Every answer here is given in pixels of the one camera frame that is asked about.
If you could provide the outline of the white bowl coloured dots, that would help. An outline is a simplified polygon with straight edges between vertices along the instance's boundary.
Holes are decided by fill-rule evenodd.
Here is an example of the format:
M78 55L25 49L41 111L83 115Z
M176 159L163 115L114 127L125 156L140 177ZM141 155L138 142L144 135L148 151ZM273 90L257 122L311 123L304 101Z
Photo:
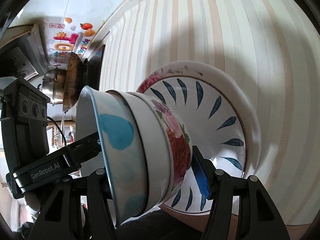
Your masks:
M116 92L85 86L76 108L76 138L98 132L116 226L140 215L148 198L145 157L128 103Z

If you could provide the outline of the black range hood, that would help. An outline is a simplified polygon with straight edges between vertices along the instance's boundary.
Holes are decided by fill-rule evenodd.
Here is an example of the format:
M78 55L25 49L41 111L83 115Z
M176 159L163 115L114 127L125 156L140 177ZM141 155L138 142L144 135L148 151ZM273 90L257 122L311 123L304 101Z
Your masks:
M1 77L30 81L48 70L38 24L19 25L5 31L1 38Z

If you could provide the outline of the black stove top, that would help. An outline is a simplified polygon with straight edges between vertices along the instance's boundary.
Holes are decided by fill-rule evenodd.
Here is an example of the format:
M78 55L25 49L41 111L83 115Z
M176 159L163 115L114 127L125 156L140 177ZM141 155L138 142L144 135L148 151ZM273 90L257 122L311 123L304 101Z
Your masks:
M105 45L102 45L90 60L85 59L84 65L87 67L85 75L85 85L98 90L100 83L100 74L104 56Z

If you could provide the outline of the plain white bowl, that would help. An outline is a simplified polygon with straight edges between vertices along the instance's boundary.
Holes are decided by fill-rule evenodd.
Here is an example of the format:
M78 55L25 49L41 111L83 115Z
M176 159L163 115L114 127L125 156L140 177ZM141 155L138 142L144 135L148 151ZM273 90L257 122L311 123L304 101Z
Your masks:
M108 92L127 103L139 131L148 173L148 202L143 210L146 212L161 205L171 194L173 171L168 140L155 111L145 100L130 93Z

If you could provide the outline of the steel pot with lid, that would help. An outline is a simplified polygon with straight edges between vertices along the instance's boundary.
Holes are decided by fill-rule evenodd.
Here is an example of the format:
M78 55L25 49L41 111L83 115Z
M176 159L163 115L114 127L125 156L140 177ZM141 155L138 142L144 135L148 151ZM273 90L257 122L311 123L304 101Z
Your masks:
M42 78L42 83L37 87L50 98L52 105L63 103L66 73L67 70L65 69L50 69Z

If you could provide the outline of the striped tablecloth with cat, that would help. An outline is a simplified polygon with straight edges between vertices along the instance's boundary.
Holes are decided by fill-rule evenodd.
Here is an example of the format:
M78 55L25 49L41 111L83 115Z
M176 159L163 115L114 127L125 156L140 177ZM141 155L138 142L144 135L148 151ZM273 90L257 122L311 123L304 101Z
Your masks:
M132 91L194 60L248 95L262 137L260 179L287 225L319 212L319 34L294 0L142 0L105 38L100 89Z

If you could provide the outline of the colourful wall sticker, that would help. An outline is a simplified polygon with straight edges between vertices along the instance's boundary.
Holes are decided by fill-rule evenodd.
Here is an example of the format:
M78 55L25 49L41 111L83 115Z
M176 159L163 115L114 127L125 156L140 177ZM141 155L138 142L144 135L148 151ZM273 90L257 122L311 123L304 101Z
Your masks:
M98 22L75 14L46 17L43 31L50 68L66 69L71 53L80 57L85 53L98 31Z

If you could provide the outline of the white bowl red flowers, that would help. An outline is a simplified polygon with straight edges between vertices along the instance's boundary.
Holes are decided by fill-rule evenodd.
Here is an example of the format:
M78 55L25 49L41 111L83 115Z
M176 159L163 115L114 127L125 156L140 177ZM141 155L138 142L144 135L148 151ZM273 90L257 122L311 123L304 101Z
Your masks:
M151 108L169 144L173 181L168 198L171 198L181 188L185 174L191 164L191 139L187 133L188 130L179 116L161 100L137 92L131 92L130 94L142 99Z

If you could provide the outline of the dark frying pan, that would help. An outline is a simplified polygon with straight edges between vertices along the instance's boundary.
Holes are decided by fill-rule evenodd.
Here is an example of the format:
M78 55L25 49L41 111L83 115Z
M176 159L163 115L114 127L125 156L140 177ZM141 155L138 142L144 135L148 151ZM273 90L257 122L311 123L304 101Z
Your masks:
M68 111L77 102L83 88L84 65L80 57L71 52L65 77L63 111Z

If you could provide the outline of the white plate pink flowers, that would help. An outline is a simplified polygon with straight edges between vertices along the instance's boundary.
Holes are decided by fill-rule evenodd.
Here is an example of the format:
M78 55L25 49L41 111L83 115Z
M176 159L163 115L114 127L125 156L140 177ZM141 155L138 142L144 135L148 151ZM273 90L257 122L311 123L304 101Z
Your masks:
M223 71L195 61L176 61L150 74L138 87L177 114L191 143L217 169L247 178L259 164L261 133L255 110Z

